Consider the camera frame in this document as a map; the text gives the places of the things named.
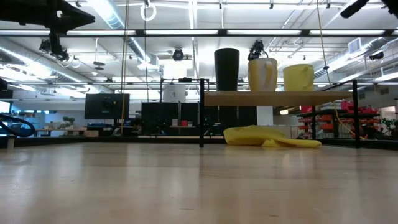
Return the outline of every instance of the black cup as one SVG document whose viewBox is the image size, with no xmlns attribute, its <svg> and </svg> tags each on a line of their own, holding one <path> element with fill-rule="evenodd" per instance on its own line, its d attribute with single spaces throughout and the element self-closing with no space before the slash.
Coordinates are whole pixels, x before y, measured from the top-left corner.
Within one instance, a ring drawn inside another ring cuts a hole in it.
<svg viewBox="0 0 398 224">
<path fill-rule="evenodd" d="M 217 91 L 237 91 L 239 75 L 239 51 L 232 48 L 214 52 Z"/>
</svg>

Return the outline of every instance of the yellow cable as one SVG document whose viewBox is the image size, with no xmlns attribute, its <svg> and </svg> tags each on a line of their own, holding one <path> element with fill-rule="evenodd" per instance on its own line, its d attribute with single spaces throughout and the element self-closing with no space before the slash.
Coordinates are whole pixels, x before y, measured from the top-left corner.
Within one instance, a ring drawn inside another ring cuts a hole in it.
<svg viewBox="0 0 398 224">
<path fill-rule="evenodd" d="M 327 66 L 326 55 L 325 55 L 325 46 L 324 46 L 324 44 L 323 44 L 321 14 L 319 13 L 319 0 L 317 0 L 317 12 L 318 12 L 319 31 L 320 31 L 320 34 L 321 34 L 321 45 L 322 45 L 322 52 L 323 52 L 323 61 L 325 62 L 325 66 Z M 329 71 L 328 71 L 327 69 L 326 69 L 326 74 L 327 74 L 327 76 L 328 76 L 329 85 L 332 85 L 332 84 L 331 84 L 331 81 L 330 81 L 330 77 L 329 77 Z M 333 106 L 335 107 L 335 113 L 336 113 L 336 118 L 337 118 L 338 122 L 339 122 L 345 129 L 347 129 L 351 134 L 353 134 L 353 135 L 355 136 L 355 133 L 354 133 L 352 130 L 350 130 L 350 128 L 348 128 L 347 126 L 345 126 L 345 124 L 343 124 L 343 122 L 341 122 L 341 120 L 340 120 L 340 118 L 339 118 L 339 116 L 338 116 L 337 107 L 336 107 L 336 103 L 335 103 L 335 102 L 333 102 Z"/>
</svg>

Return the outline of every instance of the white pillar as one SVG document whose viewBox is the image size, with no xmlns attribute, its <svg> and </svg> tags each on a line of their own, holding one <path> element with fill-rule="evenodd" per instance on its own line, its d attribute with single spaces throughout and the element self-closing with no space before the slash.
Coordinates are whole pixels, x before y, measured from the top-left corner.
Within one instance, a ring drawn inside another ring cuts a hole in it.
<svg viewBox="0 0 398 224">
<path fill-rule="evenodd" d="M 257 125 L 274 125 L 274 108 L 272 106 L 257 107 Z"/>
</svg>

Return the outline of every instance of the white cylinder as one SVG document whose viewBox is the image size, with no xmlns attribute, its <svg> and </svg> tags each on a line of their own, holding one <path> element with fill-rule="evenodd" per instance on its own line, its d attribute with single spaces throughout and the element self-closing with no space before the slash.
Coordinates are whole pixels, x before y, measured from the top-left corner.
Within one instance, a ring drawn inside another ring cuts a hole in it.
<svg viewBox="0 0 398 224">
<path fill-rule="evenodd" d="M 7 143 L 7 150 L 12 151 L 14 150 L 14 143 L 15 143 L 15 138 L 9 138 L 8 143 Z"/>
<path fill-rule="evenodd" d="M 167 85 L 163 91 L 163 102 L 185 103 L 185 85 Z"/>
</svg>

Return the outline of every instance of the potted plant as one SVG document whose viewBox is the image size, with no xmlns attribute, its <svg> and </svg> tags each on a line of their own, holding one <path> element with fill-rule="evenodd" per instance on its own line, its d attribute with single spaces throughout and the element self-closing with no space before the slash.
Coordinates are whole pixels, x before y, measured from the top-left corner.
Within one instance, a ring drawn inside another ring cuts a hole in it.
<svg viewBox="0 0 398 224">
<path fill-rule="evenodd" d="M 65 129 L 73 129 L 73 123 L 75 122 L 74 118 L 64 116 L 62 119 L 65 122 Z"/>
</svg>

